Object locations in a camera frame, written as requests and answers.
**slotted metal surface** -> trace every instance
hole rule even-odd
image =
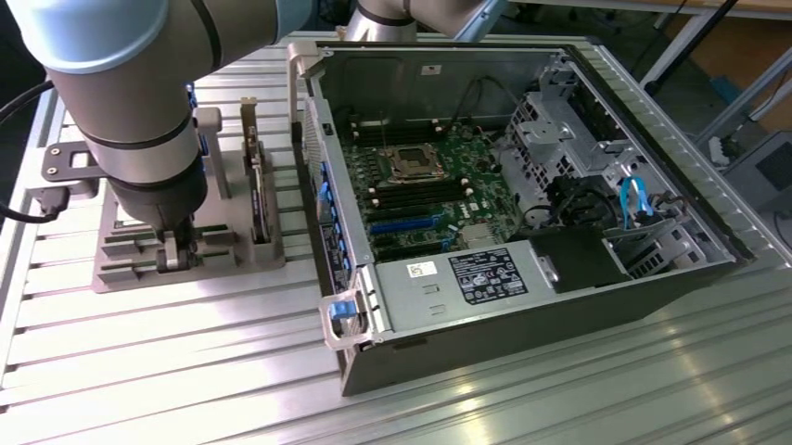
[[[201,104],[224,109],[224,149],[242,143],[240,97],[262,102],[262,139],[278,165],[285,269],[95,295],[87,286],[102,198],[77,201],[42,227],[7,223],[0,443],[792,442],[789,252],[777,250],[663,111],[635,94],[607,51],[579,38],[491,41],[579,46],[759,253],[758,262],[642,322],[342,398],[316,311],[284,42],[196,86]],[[45,145],[59,135],[79,137],[62,108],[45,104],[34,141]],[[13,206],[26,208],[29,201],[18,190]]]

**robotic arm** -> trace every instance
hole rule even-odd
[[[7,0],[129,215],[180,251],[208,179],[188,83],[298,29],[312,0]],[[479,40],[505,0],[361,0],[348,40],[412,40],[415,20]]]
[[[360,0],[346,40],[416,40],[416,21],[460,42],[477,42],[491,31],[507,0]]]

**blue latch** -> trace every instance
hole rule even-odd
[[[631,194],[631,185],[635,183],[636,195],[639,197],[639,201],[636,203],[636,207],[639,211],[646,211],[648,216],[655,214],[655,209],[650,204],[650,199],[647,196],[647,186],[644,185],[644,180],[638,176],[628,176],[624,178],[624,182],[622,183],[622,193],[620,193],[620,201],[622,201],[622,211],[624,217],[624,228],[626,230],[631,228],[631,209],[628,207],[628,198]]]
[[[330,320],[342,320],[358,315],[358,307],[354,301],[333,301],[330,303]]]

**power supply label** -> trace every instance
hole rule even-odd
[[[469,304],[487,303],[529,292],[507,248],[448,260]]]

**green circuit board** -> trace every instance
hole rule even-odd
[[[372,226],[383,221],[369,221],[370,216],[379,211],[372,204],[369,191],[375,186],[400,187],[400,184],[395,184],[393,181],[393,163],[387,156],[387,149],[400,149],[400,146],[348,145],[344,148],[366,233],[377,256],[393,247],[439,243],[443,243],[444,251],[464,250],[469,246],[464,242],[461,231],[472,224],[487,224],[495,242],[499,244],[507,241],[517,228],[515,196],[500,169],[493,168],[499,159],[492,155],[489,141],[480,132],[473,127],[457,124],[440,141],[431,143],[431,147],[447,180],[453,178],[461,181],[465,178],[468,180],[465,187],[471,188],[473,193],[461,200],[420,206],[436,219],[432,228],[383,235],[372,235]]]

